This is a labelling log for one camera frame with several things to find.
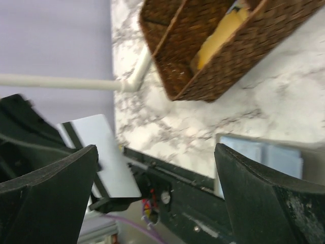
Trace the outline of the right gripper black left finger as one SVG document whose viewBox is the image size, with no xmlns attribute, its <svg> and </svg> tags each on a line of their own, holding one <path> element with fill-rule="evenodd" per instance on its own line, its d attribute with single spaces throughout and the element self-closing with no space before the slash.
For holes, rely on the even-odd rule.
<svg viewBox="0 0 325 244">
<path fill-rule="evenodd" d="M 97 164 L 89 145 L 1 183 L 1 243 L 77 243 Z"/>
</svg>

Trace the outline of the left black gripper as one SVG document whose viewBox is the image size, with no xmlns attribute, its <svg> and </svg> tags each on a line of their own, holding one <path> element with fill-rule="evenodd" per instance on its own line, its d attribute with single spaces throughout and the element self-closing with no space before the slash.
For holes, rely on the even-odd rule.
<svg viewBox="0 0 325 244">
<path fill-rule="evenodd" d="M 14 94 L 1 99 L 1 138 L 21 146 L 46 151 L 68 151 L 81 148 L 68 147 L 56 127 L 47 123 L 33 110 L 29 101 L 20 94 Z M 90 211 L 104 214 L 114 211 L 124 211 L 137 200 L 132 198 L 103 197 L 95 192 L 95 184 L 99 183 L 98 173 L 94 178 L 90 194 Z"/>
</svg>

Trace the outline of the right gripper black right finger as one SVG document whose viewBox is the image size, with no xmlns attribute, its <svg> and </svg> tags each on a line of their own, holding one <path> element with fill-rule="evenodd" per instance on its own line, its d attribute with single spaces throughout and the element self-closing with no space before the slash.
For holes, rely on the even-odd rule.
<svg viewBox="0 0 325 244">
<path fill-rule="evenodd" d="M 221 143 L 214 156 L 237 243 L 324 243 L 324 186 Z"/>
</svg>

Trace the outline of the grey card holder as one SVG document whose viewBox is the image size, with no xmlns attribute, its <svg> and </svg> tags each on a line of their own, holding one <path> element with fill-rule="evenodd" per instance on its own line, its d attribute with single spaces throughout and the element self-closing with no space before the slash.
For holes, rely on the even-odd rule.
<svg viewBox="0 0 325 244">
<path fill-rule="evenodd" d="M 297 148 L 275 141 L 234 134 L 216 134 L 216 142 L 282 173 L 299 179 L 303 176 L 304 160 L 301 151 Z"/>
</svg>

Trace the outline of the silver card with stripe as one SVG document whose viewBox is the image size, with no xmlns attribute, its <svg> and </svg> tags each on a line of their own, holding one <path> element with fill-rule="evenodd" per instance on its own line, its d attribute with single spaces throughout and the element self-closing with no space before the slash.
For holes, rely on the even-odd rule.
<svg viewBox="0 0 325 244">
<path fill-rule="evenodd" d="M 92 115 L 62 124 L 56 128 L 70 148 L 93 144 L 97 147 L 101 170 L 95 192 L 103 197 L 141 197 L 138 185 L 115 140 L 111 127 L 103 114 Z"/>
</svg>

